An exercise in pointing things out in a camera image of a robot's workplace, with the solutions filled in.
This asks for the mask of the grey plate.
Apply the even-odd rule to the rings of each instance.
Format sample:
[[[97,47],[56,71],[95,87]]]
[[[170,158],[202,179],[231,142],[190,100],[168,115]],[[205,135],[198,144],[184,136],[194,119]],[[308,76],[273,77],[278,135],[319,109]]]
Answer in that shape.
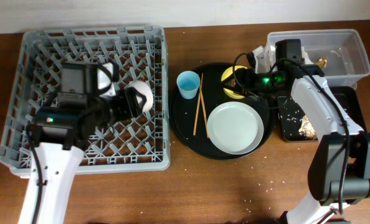
[[[207,119],[209,139],[220,151],[241,155],[255,150],[262,141],[264,125],[251,106],[238,101],[223,103]]]

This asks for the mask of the yellow plastic bowl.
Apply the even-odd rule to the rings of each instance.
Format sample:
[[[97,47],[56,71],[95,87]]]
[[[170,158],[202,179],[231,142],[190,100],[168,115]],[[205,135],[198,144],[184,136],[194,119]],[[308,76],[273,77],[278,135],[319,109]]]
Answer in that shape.
[[[226,79],[227,77],[233,76],[232,73],[233,73],[232,67],[226,69],[221,76],[221,81],[223,82],[223,80]],[[224,93],[232,99],[240,100],[244,98],[244,96],[235,93],[233,90],[228,90],[226,88],[224,88]]]

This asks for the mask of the pink plastic cup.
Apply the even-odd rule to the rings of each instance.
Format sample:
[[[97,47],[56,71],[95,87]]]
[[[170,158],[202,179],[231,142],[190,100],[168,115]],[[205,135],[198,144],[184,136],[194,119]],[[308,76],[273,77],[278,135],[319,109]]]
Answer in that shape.
[[[132,81],[127,87],[134,88],[137,91],[136,99],[143,113],[153,107],[153,92],[146,82],[140,80]]]

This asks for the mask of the food scraps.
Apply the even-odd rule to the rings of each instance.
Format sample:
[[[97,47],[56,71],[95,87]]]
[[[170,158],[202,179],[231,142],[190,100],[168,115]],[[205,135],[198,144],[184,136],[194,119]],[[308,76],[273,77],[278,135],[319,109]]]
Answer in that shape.
[[[298,130],[299,134],[306,139],[317,139],[316,131],[314,130],[310,120],[307,115],[304,115],[301,119],[301,125]]]

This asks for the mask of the wooden chopstick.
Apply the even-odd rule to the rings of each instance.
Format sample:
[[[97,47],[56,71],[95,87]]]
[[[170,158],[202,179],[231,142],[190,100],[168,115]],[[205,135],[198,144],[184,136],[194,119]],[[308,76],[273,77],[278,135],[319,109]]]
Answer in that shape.
[[[199,108],[201,104],[201,97],[202,97],[202,83],[203,83],[203,73],[201,75],[201,82],[199,85],[199,91],[198,91],[198,96],[197,96],[197,106],[196,106],[196,114],[195,114],[195,119],[194,119],[194,129],[193,129],[193,136],[196,136],[197,132],[197,123],[198,123],[198,116],[199,116]]]
[[[206,106],[205,106],[205,103],[204,103],[204,95],[203,95],[203,92],[202,92],[202,83],[200,84],[199,87],[200,87],[199,88],[200,89],[199,94],[200,94],[200,98],[201,98],[202,113],[203,113],[204,124],[205,124],[205,128],[206,128],[206,136],[209,139],[209,132],[208,132],[208,128],[207,128],[207,113],[206,113]]]

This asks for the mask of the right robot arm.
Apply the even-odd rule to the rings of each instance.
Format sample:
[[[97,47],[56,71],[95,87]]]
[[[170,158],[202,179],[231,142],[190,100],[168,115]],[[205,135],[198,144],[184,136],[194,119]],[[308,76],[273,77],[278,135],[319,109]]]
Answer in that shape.
[[[370,133],[355,123],[332,94],[317,64],[307,64],[300,39],[275,44],[275,63],[266,73],[235,68],[223,88],[261,99],[288,91],[307,115],[319,146],[308,170],[309,191],[281,216],[284,223],[325,223],[370,198]]]

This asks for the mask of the blue plastic cup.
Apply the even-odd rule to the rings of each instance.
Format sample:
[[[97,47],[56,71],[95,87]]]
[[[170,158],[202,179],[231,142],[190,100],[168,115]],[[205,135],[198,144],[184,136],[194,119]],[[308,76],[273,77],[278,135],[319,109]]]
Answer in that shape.
[[[200,76],[193,71],[180,73],[176,80],[179,93],[186,100],[190,100],[196,96],[200,82]]]

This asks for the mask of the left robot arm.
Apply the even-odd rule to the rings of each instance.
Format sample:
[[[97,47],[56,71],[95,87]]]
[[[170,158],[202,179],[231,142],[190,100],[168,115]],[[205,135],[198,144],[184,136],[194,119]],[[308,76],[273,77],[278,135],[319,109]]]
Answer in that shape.
[[[63,223],[70,190],[89,136],[100,126],[136,118],[153,106],[141,80],[121,90],[105,64],[66,62],[59,90],[26,126],[31,175],[19,223]]]

